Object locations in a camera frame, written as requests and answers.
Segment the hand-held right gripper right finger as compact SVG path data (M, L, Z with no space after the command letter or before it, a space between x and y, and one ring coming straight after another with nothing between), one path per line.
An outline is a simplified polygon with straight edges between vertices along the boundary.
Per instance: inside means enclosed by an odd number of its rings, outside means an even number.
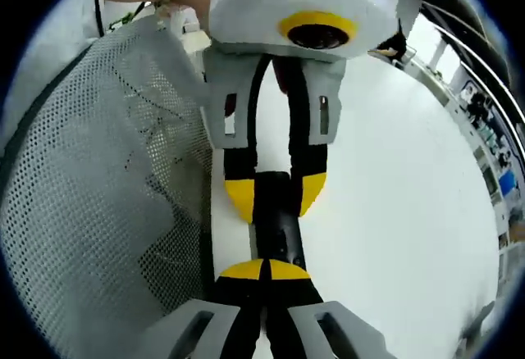
M323 301L308 272L270 260L266 331L275 358L392 358L383 334L340 302Z

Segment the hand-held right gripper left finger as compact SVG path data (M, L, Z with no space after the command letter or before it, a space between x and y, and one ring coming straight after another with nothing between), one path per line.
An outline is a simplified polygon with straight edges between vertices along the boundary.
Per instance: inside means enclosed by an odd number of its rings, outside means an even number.
M224 270L204 300L191 299L145 330L147 358L251 358L261 332L267 261Z

